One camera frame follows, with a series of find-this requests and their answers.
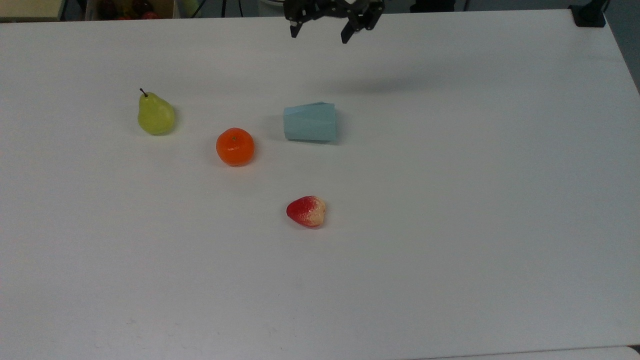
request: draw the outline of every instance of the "white table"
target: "white table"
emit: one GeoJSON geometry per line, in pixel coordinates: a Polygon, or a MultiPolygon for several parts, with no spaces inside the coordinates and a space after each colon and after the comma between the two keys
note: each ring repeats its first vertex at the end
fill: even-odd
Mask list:
{"type": "Polygon", "coordinates": [[[640,343],[640,97],[568,10],[0,25],[0,357],[640,343]],[[138,88],[175,106],[137,125],[138,88]],[[282,110],[334,102],[339,141],[282,110]],[[254,162],[229,168],[242,127],[254,162]],[[327,201],[323,228],[285,215],[327,201]]]}

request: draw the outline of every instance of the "floor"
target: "floor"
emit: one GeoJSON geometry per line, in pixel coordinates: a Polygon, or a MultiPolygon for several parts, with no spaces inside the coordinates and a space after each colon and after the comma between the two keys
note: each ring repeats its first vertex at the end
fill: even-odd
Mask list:
{"type": "MultiPolygon", "coordinates": [[[[203,0],[178,0],[182,13],[191,13],[203,0]]],[[[220,17],[222,0],[205,0],[199,17],[220,17]]],[[[566,9],[570,4],[586,4],[588,0],[468,0],[468,11],[566,9]]],[[[406,13],[415,0],[386,0],[387,13],[406,13]]],[[[463,11],[465,0],[457,0],[456,11],[463,11]]],[[[282,16],[282,8],[261,0],[228,0],[226,17],[239,17],[242,7],[245,17],[282,16]]],[[[68,20],[82,18],[76,1],[69,0],[65,10],[68,20]]],[[[620,51],[627,62],[636,88],[640,91],[640,1],[611,0],[606,11],[607,21],[613,31],[620,51]]]]}

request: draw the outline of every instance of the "pear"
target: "pear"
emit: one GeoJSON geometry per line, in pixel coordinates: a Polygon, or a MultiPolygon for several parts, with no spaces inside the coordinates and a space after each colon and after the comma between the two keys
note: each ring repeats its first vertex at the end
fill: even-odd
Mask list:
{"type": "Polygon", "coordinates": [[[152,92],[142,91],[140,95],[140,109],[138,124],[151,135],[160,135],[173,129],[175,113],[171,104],[152,92]]]}

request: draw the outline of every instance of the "fruit basket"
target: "fruit basket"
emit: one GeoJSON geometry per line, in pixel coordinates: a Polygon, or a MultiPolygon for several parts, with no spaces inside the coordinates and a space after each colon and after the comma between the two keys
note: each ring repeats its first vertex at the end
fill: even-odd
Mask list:
{"type": "MultiPolygon", "coordinates": [[[[85,20],[112,20],[105,19],[100,15],[99,5],[103,0],[88,0],[86,3],[86,15],[85,20]]],[[[140,16],[132,8],[133,0],[111,0],[117,11],[117,16],[114,19],[135,19],[140,16]]],[[[160,19],[179,19],[180,11],[178,10],[178,4],[176,0],[145,0],[153,8],[153,12],[157,14],[160,19]]]]}

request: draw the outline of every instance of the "tangerine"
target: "tangerine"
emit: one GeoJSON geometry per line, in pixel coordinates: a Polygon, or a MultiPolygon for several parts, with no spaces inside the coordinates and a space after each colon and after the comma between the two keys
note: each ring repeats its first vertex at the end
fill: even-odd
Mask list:
{"type": "Polygon", "coordinates": [[[216,141],[216,152],[227,165],[238,167],[247,164],[253,157],[253,138],[245,130],[232,127],[220,134],[216,141]]]}

